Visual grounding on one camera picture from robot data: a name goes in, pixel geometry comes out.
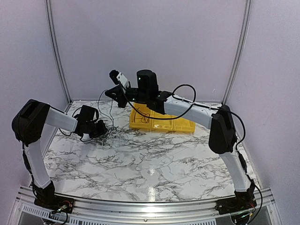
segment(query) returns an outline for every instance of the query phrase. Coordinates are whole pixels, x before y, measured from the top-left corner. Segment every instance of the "light purple wall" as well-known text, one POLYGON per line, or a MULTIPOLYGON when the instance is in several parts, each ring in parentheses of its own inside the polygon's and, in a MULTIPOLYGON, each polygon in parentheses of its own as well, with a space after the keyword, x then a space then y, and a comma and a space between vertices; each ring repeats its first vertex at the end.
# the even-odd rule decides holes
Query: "light purple wall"
POLYGON ((300 1, 253 1, 229 106, 245 122, 245 146, 284 225, 299 224, 300 1))
MULTIPOLYGON (((241 0, 53 1, 60 54, 73 99, 97 99, 122 71, 157 73, 161 90, 195 85, 197 99, 221 101, 240 35, 241 0)), ((191 90, 179 94, 192 97, 191 90)))
MULTIPOLYGON (((11 128, 13 117, 30 99, 64 109, 46 21, 44 1, 0 3, 0 218, 6 224, 20 185, 29 176, 21 144, 11 128)), ((42 147, 53 129, 45 127, 42 147)))

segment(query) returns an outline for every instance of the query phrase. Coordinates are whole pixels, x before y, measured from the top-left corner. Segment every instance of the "white robotic arm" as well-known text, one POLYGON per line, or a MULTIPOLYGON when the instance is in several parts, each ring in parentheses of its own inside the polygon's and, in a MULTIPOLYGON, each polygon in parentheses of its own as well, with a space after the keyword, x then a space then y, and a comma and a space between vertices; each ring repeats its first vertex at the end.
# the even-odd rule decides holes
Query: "white robotic arm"
POLYGON ((156 74, 151 70, 137 72, 138 88, 132 88, 128 79, 116 70, 110 72, 109 75, 117 86, 106 91, 105 94, 118 102, 119 107, 124 108, 129 103, 142 116, 159 120, 160 118, 152 118, 139 112, 130 102, 146 104, 149 109, 158 113, 177 116, 175 118, 183 117, 210 129, 209 147, 224 161, 235 189, 234 198, 217 202, 216 210, 220 214, 248 209, 251 205, 256 206, 253 198, 255 184, 247 175, 247 165, 243 156, 235 150, 237 136, 232 118, 233 113, 228 106, 222 105, 212 110, 196 103, 195 97, 192 102, 180 98, 174 92, 159 91, 156 74))
MULTIPOLYGON (((165 102, 165 113, 168 115, 179 116, 192 104, 193 103, 191 102, 180 101, 170 96, 165 102)), ((201 108, 195 105, 182 117, 210 129, 214 114, 216 114, 216 111, 212 109, 201 108)), ((223 159, 231 175, 235 191, 246 192, 250 188, 251 182, 243 169, 237 151, 233 150, 233 152, 225 152, 219 154, 219 156, 223 159)))
MULTIPOLYGON (((256 206, 253 198, 255 185, 247 175, 244 158, 234 150, 237 137, 230 108, 223 105, 216 111, 180 98, 174 93, 158 91, 156 75, 150 70, 139 71, 137 76, 138 88, 131 88, 130 82, 122 73, 112 71, 110 77, 117 86, 105 94, 117 101, 119 107, 124 108, 130 101, 143 103, 158 113, 182 116, 210 129, 209 147, 223 159, 235 188, 235 197, 218 200, 216 210, 220 214, 226 214, 256 206)), ((107 131, 98 116, 98 110, 84 105, 80 114, 73 118, 35 100, 30 100, 16 115, 12 127, 16 138, 23 143, 23 157, 26 168, 32 175, 36 205, 57 210, 66 200, 54 194, 53 182, 45 169, 39 141, 44 124, 62 128, 81 137, 86 134, 94 138, 107 131)))
POLYGON ((44 124, 75 133, 81 138, 84 136, 94 138, 107 131, 103 121, 98 118, 99 112, 86 105, 83 105, 80 113, 73 118, 48 104, 32 99, 15 116, 12 128, 17 140, 23 143, 23 159, 32 177, 36 205, 53 210, 62 210, 62 207, 66 207, 64 211, 70 213, 74 202, 72 198, 54 194, 54 184, 46 171, 40 148, 44 124))

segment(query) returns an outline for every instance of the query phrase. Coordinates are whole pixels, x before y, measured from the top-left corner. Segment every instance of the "yellow plastic crate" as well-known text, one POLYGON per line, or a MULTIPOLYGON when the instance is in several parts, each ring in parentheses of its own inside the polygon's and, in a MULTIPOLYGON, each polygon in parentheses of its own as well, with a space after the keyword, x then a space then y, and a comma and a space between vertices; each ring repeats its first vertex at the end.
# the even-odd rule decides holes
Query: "yellow plastic crate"
MULTIPOLYGON (((155 118, 174 118, 171 115, 162 115, 150 110, 145 104, 134 103, 134 107, 145 114, 155 118)), ((193 133, 195 131, 195 122, 179 118, 176 120, 154 120, 141 116, 134 109, 132 109, 129 118, 130 128, 142 128, 147 130, 163 130, 163 131, 180 131, 193 133)))

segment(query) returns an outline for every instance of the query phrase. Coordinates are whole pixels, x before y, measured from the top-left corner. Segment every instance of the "marble floor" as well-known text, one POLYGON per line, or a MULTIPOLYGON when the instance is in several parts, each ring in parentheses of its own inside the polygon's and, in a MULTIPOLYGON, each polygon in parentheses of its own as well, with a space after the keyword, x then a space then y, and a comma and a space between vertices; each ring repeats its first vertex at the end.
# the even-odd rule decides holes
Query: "marble floor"
MULTIPOLYGON (((74 102, 97 108, 97 101, 74 102)), ((106 139, 81 142, 77 135, 57 132, 45 156, 56 192, 87 198, 176 202, 232 195, 233 183, 220 157, 208 147, 209 131, 196 125, 195 133, 148 132, 129 128, 130 106, 100 101, 102 113, 111 113, 116 129, 106 139)), ((107 126, 112 121, 100 114, 107 126)), ((249 159, 249 175, 256 180, 249 159)))

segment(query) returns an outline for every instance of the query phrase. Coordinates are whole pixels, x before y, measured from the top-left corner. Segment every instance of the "black mounting bracket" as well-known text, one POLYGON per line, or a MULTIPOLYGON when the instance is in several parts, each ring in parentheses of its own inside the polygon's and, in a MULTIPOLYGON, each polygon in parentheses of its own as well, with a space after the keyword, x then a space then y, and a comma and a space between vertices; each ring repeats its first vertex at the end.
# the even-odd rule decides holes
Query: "black mounting bracket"
POLYGON ((223 215, 250 209, 252 205, 254 207, 257 206, 256 199, 253 195, 254 189, 255 185, 252 180, 247 192, 234 192, 235 197, 217 200, 215 210, 217 210, 220 215, 223 215))
POLYGON ((58 210, 63 205, 68 205, 68 207, 65 210, 63 210, 63 212, 72 213, 73 208, 74 208, 74 198, 68 198, 68 197, 63 197, 63 196, 59 196, 59 195, 55 195, 55 198, 57 199, 57 202, 58 202, 57 205, 49 206, 37 198, 34 200, 34 204, 37 206, 46 208, 46 209, 50 209, 50 210, 58 210))

